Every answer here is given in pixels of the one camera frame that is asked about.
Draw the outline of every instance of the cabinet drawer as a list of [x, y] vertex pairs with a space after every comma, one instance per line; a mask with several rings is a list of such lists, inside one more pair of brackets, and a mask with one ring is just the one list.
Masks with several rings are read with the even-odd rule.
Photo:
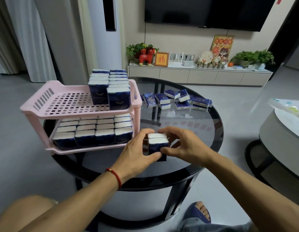
[[240, 85], [259, 85], [263, 86], [271, 76], [271, 73], [245, 72]]
[[159, 79], [160, 68], [154, 67], [129, 67], [129, 76], [150, 77]]
[[187, 83], [213, 84], [217, 76], [217, 71], [190, 70]]
[[167, 80], [174, 83], [187, 83], [189, 70], [185, 69], [160, 69], [161, 80]]
[[244, 72], [218, 72], [214, 84], [239, 85]]

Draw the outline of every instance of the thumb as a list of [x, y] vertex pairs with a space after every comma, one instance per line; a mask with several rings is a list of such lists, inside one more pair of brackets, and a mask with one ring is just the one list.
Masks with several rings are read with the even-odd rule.
[[160, 151], [163, 154], [166, 154], [167, 156], [174, 156], [174, 157], [179, 156], [179, 149], [178, 148], [163, 147], [163, 148], [160, 149]]
[[154, 163], [155, 161], [159, 160], [161, 158], [162, 154], [161, 152], [155, 152], [147, 156], [149, 164]]

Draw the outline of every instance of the white tv cabinet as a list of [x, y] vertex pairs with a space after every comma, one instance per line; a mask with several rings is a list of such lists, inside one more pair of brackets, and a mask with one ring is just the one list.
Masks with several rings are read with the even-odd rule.
[[179, 84], [264, 86], [271, 71], [251, 71], [248, 69], [199, 69], [195, 66], [182, 66], [179, 62], [169, 62], [168, 67], [139, 66], [134, 61], [128, 64], [128, 76], [159, 78]]

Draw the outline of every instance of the purple slipper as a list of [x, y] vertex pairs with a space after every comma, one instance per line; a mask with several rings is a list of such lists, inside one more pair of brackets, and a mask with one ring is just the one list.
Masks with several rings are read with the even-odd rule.
[[203, 213], [197, 209], [195, 207], [197, 202], [192, 203], [186, 210], [184, 218], [183, 219], [187, 219], [187, 218], [199, 218], [201, 221], [203, 221], [206, 224], [209, 224], [212, 222], [211, 220], [211, 216], [209, 214], [209, 220], [205, 217], [205, 215], [203, 215]]

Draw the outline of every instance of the black television screen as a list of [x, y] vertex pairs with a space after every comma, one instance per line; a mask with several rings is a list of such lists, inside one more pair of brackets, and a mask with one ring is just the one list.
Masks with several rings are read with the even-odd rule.
[[275, 0], [145, 0], [145, 22], [260, 31]]

